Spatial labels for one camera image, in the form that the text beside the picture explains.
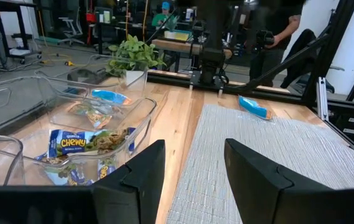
woven mat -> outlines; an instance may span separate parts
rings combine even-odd
[[[226,176],[226,138],[333,189],[354,188],[354,151],[332,130],[205,105],[167,223],[242,223]]]

person in black shirt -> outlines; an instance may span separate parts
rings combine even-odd
[[[250,80],[260,77],[282,62],[284,51],[290,43],[291,35],[299,28],[302,4],[294,7],[280,7],[266,18],[266,28],[274,35],[274,44],[265,46],[254,56],[250,64]],[[273,86],[271,77],[263,86]]]

blue cap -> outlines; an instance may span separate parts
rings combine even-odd
[[[168,2],[163,2],[162,9],[167,9],[167,10],[169,10],[169,9],[170,9],[170,3],[168,3]]]

person with blue cap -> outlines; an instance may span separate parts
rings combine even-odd
[[[160,26],[168,17],[170,16],[170,3],[163,2],[162,4],[162,13],[157,14],[152,20],[152,26]]]

green plant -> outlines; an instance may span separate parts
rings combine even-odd
[[[170,19],[166,24],[165,28],[168,29],[170,32],[174,32],[175,28],[177,27],[179,20],[179,16],[175,16],[173,19]]]
[[[155,45],[147,45],[142,41],[138,41],[138,38],[128,35],[127,41],[117,45],[109,46],[109,50],[112,51],[114,59],[110,60],[109,65],[106,67],[106,71],[112,75],[120,77],[125,74],[126,70],[134,70],[137,61],[146,62],[147,66],[155,67],[158,65],[165,65],[163,62],[163,55],[156,58],[156,54],[159,52],[154,50]],[[129,59],[128,62],[120,60],[121,58]]]

